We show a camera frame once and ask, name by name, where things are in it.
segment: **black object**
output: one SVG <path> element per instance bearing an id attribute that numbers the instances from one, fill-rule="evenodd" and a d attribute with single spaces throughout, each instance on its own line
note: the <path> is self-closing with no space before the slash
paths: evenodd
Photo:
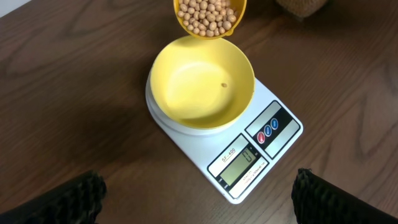
<path id="1" fill-rule="evenodd" d="M 94 224 L 106 185 L 89 171 L 0 215 L 1 224 Z"/>
<path id="2" fill-rule="evenodd" d="M 299 169 L 292 200 L 299 224 L 398 224 L 398 219 Z"/>

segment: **scale platform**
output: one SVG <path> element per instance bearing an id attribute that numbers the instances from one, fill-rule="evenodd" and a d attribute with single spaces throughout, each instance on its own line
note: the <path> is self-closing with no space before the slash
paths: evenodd
<path id="1" fill-rule="evenodd" d="M 303 133 L 302 123 L 259 80 L 247 110 L 229 126 L 202 130 L 171 120 L 146 86 L 155 122 L 233 203 L 241 203 Z"/>

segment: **empty yellow bowl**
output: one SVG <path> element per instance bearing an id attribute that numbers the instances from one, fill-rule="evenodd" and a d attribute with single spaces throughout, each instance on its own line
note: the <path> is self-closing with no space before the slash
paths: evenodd
<path id="1" fill-rule="evenodd" d="M 235 121 L 249 106 L 255 78 L 245 54 L 224 39 L 179 38 L 157 56 L 150 87 L 161 110 L 191 128 Z"/>

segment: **scale display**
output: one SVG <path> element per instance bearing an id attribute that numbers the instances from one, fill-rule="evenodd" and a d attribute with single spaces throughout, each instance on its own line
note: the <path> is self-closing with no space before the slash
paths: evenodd
<path id="1" fill-rule="evenodd" d="M 228 185 L 233 182 L 246 170 L 255 160 L 253 153 L 246 148 L 221 174 L 221 178 Z"/>
<path id="2" fill-rule="evenodd" d="M 208 171 L 232 198 L 238 198 L 268 164 L 257 149 L 240 134 L 208 166 Z"/>

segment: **white kitchen scale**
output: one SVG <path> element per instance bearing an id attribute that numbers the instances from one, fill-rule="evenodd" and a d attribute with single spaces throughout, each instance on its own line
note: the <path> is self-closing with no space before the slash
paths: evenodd
<path id="1" fill-rule="evenodd" d="M 146 85 L 156 123 L 231 203 L 241 203 L 303 133 L 303 124 L 259 80 L 247 110 L 230 126 L 193 129 L 171 120 Z"/>

